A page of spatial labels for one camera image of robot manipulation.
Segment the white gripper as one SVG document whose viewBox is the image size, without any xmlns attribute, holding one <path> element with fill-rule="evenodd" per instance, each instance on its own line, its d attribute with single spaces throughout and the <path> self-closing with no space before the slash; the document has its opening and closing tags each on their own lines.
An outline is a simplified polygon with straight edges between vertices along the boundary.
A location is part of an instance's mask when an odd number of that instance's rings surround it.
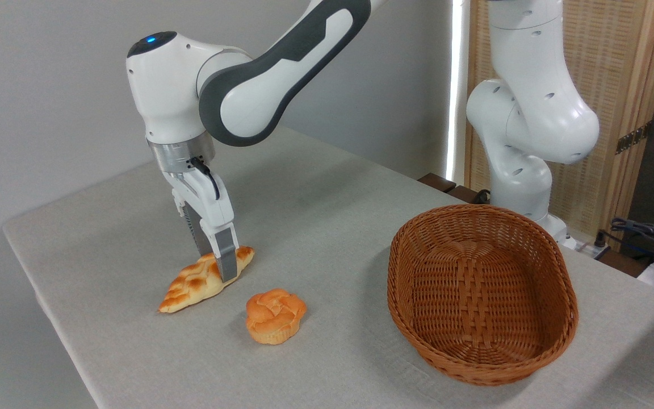
<svg viewBox="0 0 654 409">
<path fill-rule="evenodd" d="M 236 279 L 238 239 L 233 230 L 234 212 L 220 176 L 199 170 L 163 176 L 172 186 L 175 204 L 185 217 L 198 253 L 213 253 L 221 281 Z"/>
</svg>

